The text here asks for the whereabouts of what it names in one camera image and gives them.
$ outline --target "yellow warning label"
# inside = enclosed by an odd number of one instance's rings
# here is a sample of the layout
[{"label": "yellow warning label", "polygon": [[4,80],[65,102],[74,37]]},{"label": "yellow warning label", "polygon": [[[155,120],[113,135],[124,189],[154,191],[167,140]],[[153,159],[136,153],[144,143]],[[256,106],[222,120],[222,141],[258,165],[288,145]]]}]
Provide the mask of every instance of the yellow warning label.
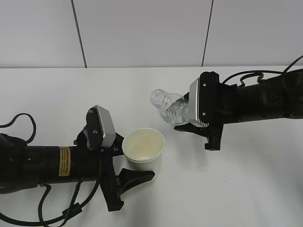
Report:
[{"label": "yellow warning label", "polygon": [[71,171],[71,149],[60,147],[59,176],[69,176]]}]

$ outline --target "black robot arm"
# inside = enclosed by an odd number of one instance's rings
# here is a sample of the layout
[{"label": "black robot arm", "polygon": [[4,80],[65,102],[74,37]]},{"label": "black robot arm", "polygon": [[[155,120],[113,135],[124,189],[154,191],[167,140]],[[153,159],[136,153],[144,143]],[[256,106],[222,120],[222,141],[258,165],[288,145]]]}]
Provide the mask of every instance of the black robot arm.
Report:
[{"label": "black robot arm", "polygon": [[[36,132],[36,124],[28,115]],[[124,204],[121,195],[127,190],[155,176],[152,171],[132,171],[122,169],[115,174],[113,157],[123,155],[123,137],[115,132],[109,111],[94,106],[86,116],[87,124],[74,141],[75,146],[28,146],[32,141],[0,134],[0,194],[12,193],[19,190],[45,186],[46,191],[38,207],[39,222],[18,221],[0,213],[0,219],[20,226],[47,226],[64,220],[64,225],[70,218],[82,212],[82,208],[90,201],[101,187],[107,203],[108,211],[120,210]],[[83,181],[96,181],[91,194],[82,203],[74,200]],[[44,221],[42,204],[53,183],[78,182],[71,205],[62,212],[62,216]]]},{"label": "black robot arm", "polygon": [[[224,124],[303,118],[303,69],[287,72],[288,69],[246,71],[228,78],[246,74],[240,79],[240,86],[226,85],[227,80],[220,83],[215,72],[202,73],[185,95],[189,123],[176,126],[175,130],[206,137],[205,149],[220,150]],[[280,75],[263,79],[263,72]],[[250,77],[258,77],[258,84],[245,86],[244,80]]]}]

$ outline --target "clear plastic bottle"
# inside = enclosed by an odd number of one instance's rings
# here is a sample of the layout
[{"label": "clear plastic bottle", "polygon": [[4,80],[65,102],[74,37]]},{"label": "clear plastic bottle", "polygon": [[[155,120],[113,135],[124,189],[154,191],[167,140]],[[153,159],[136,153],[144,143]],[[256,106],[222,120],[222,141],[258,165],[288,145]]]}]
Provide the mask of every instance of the clear plastic bottle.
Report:
[{"label": "clear plastic bottle", "polygon": [[174,126],[188,123],[188,100],[183,96],[157,89],[151,94],[151,103],[165,122]]}]

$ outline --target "white table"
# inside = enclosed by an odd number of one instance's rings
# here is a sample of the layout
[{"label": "white table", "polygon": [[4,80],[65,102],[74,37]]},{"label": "white table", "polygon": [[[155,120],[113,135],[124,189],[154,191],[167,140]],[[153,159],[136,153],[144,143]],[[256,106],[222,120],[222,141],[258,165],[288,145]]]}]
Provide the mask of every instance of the white table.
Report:
[{"label": "white table", "polygon": [[[203,71],[216,71],[223,80],[243,70],[284,68],[0,69],[0,124],[30,113],[37,123],[32,145],[68,146],[85,125],[88,109],[101,105],[123,136],[142,127],[163,133],[166,149],[154,182],[125,193],[117,212],[107,211],[99,190],[68,227],[298,227],[303,226],[303,121],[226,125],[221,151],[208,152],[204,138],[174,131],[149,101],[156,88],[185,94]],[[1,132],[26,139],[31,130],[21,117]],[[115,158],[115,166],[117,173],[126,167],[125,158]],[[93,184],[82,185],[79,202]],[[53,185],[45,219],[61,215],[74,186]],[[1,195],[0,212],[37,221],[44,190]],[[0,226],[11,225],[0,221]]]}]

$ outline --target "paper cup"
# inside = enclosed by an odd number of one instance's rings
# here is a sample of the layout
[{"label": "paper cup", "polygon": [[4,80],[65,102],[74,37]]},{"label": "paper cup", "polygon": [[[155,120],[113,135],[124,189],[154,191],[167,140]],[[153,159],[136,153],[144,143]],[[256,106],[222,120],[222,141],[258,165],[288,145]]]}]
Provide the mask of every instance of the paper cup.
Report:
[{"label": "paper cup", "polygon": [[159,131],[137,129],[125,137],[122,150],[131,169],[157,174],[164,146],[165,140]]}]

